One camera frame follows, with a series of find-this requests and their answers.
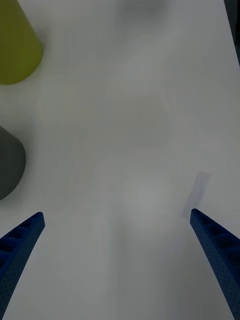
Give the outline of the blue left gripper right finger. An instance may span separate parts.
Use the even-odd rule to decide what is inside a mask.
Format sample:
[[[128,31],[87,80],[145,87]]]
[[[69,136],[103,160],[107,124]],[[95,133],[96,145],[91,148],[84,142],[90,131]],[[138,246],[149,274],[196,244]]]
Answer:
[[[235,320],[240,318],[240,239],[192,209],[190,225],[207,257]]]

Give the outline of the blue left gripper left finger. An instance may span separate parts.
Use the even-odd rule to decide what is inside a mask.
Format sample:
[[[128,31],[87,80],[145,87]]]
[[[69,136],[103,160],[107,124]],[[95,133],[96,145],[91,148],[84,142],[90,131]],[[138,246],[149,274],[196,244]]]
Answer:
[[[0,319],[44,228],[44,215],[37,212],[0,239]]]

